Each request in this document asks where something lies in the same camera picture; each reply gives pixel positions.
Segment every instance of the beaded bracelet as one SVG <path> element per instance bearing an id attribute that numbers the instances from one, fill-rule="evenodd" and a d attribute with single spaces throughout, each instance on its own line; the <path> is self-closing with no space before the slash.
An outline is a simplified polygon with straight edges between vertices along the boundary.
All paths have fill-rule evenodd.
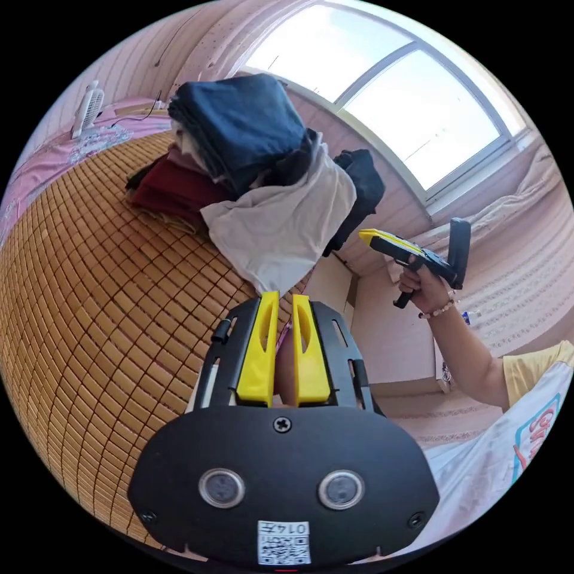
<path id="1" fill-rule="evenodd" d="M 448 311 L 453 305 L 454 305 L 454 299 L 450 298 L 448 300 L 448 303 L 442 309 L 437 309 L 432 313 L 419 313 L 419 319 L 430 319 L 431 317 L 437 317 L 438 315 L 441 315 L 444 312 Z"/>

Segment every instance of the folded clothes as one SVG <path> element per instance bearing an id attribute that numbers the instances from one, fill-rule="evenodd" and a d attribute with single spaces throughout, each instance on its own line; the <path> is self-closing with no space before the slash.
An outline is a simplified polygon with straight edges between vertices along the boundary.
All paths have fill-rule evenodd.
<path id="1" fill-rule="evenodd" d="M 147 174 L 154 168 L 154 166 L 159 162 L 164 160 L 167 157 L 167 154 L 159 156 L 158 159 L 152 161 L 152 163 L 144 166 L 141 168 L 140 171 L 134 173 L 131 178 L 127 180 L 126 189 L 127 190 L 136 190 L 139 184 L 142 182 L 143 178 L 146 177 Z"/>
<path id="2" fill-rule="evenodd" d="M 236 197 L 282 160 L 286 163 L 273 172 L 276 185 L 298 181 L 312 163 L 311 137 L 285 90 L 270 75 L 186 82 L 168 113 L 197 144 L 212 179 L 224 177 Z"/>
<path id="3" fill-rule="evenodd" d="M 130 202 L 153 213 L 195 223 L 201 208 L 229 198 L 229 192 L 208 176 L 177 166 L 163 157 L 143 178 L 130 196 Z"/>
<path id="4" fill-rule="evenodd" d="M 182 155 L 190 156 L 202 171 L 208 173 L 205 162 L 201 158 L 199 144 L 191 137 L 185 128 L 175 120 L 172 120 L 172 135 L 174 143 Z"/>
<path id="5" fill-rule="evenodd" d="M 190 154 L 183 154 L 176 143 L 172 143 L 168 147 L 167 159 L 179 167 L 207 175 L 204 168 L 197 164 L 193 156 Z"/>
<path id="6" fill-rule="evenodd" d="M 356 200 L 351 178 L 329 158 L 321 137 L 313 164 L 296 184 L 260 187 L 201 210 L 215 246 L 259 293 L 283 296 L 296 285 Z"/>

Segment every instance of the pink bedsheet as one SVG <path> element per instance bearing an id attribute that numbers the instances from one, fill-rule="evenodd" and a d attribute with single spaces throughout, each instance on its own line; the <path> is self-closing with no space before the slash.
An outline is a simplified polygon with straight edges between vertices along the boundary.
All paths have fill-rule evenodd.
<path id="1" fill-rule="evenodd" d="M 171 126 L 167 117 L 151 115 L 136 121 L 130 118 L 141 119 L 144 116 L 119 118 L 115 114 L 117 108 L 151 102 L 141 97 L 117 102 L 104 109 L 94 127 L 82 132 L 79 138 L 71 140 L 69 132 L 56 136 L 16 169 L 0 204 L 0 248 L 28 206 L 50 183 L 74 165 L 114 145 L 169 130 Z"/>

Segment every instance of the person's hand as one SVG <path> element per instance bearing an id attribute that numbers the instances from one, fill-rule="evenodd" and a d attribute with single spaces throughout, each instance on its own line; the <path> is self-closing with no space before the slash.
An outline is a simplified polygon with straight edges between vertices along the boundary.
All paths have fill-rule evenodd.
<path id="1" fill-rule="evenodd" d="M 414 255 L 411 255 L 409 263 L 413 261 Z M 399 277 L 399 289 L 403 293 L 413 293 L 411 301 L 423 313 L 442 309 L 450 299 L 444 281 L 433 275 L 425 265 L 418 271 L 404 267 Z"/>

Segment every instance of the white fan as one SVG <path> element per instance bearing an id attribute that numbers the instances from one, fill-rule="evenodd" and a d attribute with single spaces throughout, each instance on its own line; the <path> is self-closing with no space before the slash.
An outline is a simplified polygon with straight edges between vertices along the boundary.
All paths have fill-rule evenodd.
<path id="1" fill-rule="evenodd" d="M 72 139 L 78 138 L 82 130 L 94 127 L 94 120 L 100 113 L 103 105 L 103 90 L 97 88 L 98 81 L 94 80 L 87 88 L 84 99 L 76 112 Z"/>

